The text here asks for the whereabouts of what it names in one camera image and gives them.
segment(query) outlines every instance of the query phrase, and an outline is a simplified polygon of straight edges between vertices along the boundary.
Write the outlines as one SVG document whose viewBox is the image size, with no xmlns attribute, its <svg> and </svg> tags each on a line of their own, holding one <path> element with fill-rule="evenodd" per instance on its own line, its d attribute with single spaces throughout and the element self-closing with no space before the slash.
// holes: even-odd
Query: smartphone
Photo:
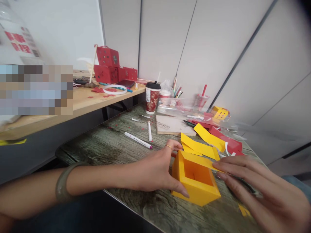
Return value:
<svg viewBox="0 0 311 233">
<path fill-rule="evenodd" d="M 127 79 L 123 79 L 120 82 L 117 83 L 117 85 L 122 85 L 128 88 L 131 88 L 132 86 L 134 86 L 135 82 L 132 80 L 127 80 Z"/>
</svg>

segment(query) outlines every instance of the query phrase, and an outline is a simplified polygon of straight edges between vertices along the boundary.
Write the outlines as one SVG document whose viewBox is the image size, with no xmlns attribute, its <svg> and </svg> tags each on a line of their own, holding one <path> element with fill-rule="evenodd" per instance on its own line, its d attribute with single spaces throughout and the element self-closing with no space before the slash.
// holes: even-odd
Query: woman's left hand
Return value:
<svg viewBox="0 0 311 233">
<path fill-rule="evenodd" d="M 173 150 L 182 150 L 182 145 L 171 139 L 167 141 L 166 145 L 161 150 L 151 152 L 135 163 L 125 165 L 127 167 L 125 188 L 141 191 L 170 189 L 189 198 L 189 194 L 182 183 L 168 172 L 171 156 L 175 156 Z"/>
</svg>

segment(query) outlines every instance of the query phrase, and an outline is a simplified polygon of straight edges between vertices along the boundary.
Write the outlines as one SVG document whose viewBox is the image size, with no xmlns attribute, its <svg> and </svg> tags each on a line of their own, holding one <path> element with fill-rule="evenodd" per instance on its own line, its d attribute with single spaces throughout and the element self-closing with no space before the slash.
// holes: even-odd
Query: pixelated area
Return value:
<svg viewBox="0 0 311 233">
<path fill-rule="evenodd" d="M 72 115 L 72 66 L 0 66 L 0 115 Z"/>
</svg>

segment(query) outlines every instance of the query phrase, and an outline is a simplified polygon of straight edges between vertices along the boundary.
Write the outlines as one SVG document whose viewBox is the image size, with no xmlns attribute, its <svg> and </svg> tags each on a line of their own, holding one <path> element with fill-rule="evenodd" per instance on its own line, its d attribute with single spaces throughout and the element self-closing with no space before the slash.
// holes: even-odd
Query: gold ring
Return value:
<svg viewBox="0 0 311 233">
<path fill-rule="evenodd" d="M 169 145 L 166 145 L 166 146 L 168 146 L 169 148 L 171 148 L 171 149 L 172 149 L 172 151 L 173 151 L 173 148 L 172 148 L 171 146 L 169 146 Z"/>
</svg>

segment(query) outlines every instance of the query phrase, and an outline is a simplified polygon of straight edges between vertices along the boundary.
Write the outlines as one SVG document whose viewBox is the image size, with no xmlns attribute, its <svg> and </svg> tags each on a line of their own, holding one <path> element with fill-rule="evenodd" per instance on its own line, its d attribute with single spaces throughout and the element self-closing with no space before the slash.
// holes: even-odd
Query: yellow paper strip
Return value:
<svg viewBox="0 0 311 233">
<path fill-rule="evenodd" d="M 212 169 L 212 170 L 215 170 L 215 171 L 218 171 L 218 172 L 222 172 L 221 170 L 218 170 L 217 168 L 214 168 L 213 167 L 213 162 L 210 161 L 208 158 L 204 158 L 204 157 L 199 157 L 199 156 L 195 156 L 193 154 L 190 154 L 190 153 L 187 153 L 185 151 L 181 151 L 181 154 L 182 156 L 186 159 L 186 160 L 189 160 L 191 162 L 194 162 L 194 163 L 197 163 L 197 164 L 200 164 L 204 167 L 207 167 L 209 169 Z"/>
<path fill-rule="evenodd" d="M 17 144 L 23 144 L 26 142 L 27 139 L 24 140 L 0 140 L 0 146 L 9 146 L 9 145 L 17 145 Z"/>
<path fill-rule="evenodd" d="M 195 154 L 195 155 L 199 155 L 199 156 L 203 156 L 201 153 L 194 151 L 193 149 L 191 149 L 189 146 L 187 146 L 185 143 L 181 142 L 182 147 L 184 148 L 184 151 L 190 154 Z"/>
<path fill-rule="evenodd" d="M 240 204 L 238 203 L 238 206 L 239 206 L 240 211 L 241 211 L 241 213 L 242 213 L 242 215 L 243 215 L 244 217 L 246 217 L 247 215 L 251 216 L 250 212 L 249 212 L 247 209 L 245 209 L 242 205 L 240 205 Z"/>
<path fill-rule="evenodd" d="M 200 137 L 209 144 L 214 145 L 217 147 L 221 152 L 225 151 L 225 141 L 219 139 L 218 137 L 210 134 L 200 123 L 198 123 L 194 130 L 200 135 Z"/>
<path fill-rule="evenodd" d="M 192 150 L 199 152 L 199 153 L 201 153 L 207 157 L 210 157 L 212 159 L 219 160 L 219 155 L 218 155 L 217 151 L 216 151 L 217 155 L 215 155 L 216 149 L 213 149 L 213 147 L 210 147 L 208 145 L 204 145 L 202 143 L 196 142 L 196 141 L 192 140 L 191 138 L 189 138 L 184 133 L 181 133 L 180 140 L 182 143 L 186 144 Z"/>
</svg>

